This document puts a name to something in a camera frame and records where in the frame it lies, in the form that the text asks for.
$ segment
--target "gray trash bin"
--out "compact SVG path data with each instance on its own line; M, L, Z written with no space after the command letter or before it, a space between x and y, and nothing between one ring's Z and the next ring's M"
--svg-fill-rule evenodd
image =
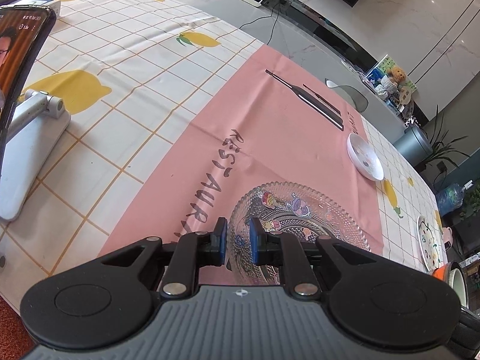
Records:
M415 125L409 126L393 146L413 167L433 152L427 136Z

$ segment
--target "plastic water bottle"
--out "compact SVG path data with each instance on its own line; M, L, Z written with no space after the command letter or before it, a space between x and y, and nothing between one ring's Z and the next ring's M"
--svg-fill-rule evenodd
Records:
M473 186L473 181L470 180L464 186L459 186L457 183L449 185L444 190L441 190L435 195L437 200L438 212L440 216L444 216L455 208L463 204L463 197L465 191Z

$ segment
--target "electrical outlet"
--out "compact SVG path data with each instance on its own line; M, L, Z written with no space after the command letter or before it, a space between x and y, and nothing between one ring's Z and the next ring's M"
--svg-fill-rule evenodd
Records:
M437 168L442 173L447 171L447 165L445 165L445 162L443 161L437 163Z

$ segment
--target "metal screw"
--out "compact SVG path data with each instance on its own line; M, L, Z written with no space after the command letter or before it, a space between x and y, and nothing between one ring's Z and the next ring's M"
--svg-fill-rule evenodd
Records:
M295 286L294 291L302 296L314 295L317 293L318 287L311 283L300 283Z
M165 292L167 295L180 295L186 290L186 285L182 283L168 283L163 286L163 292Z

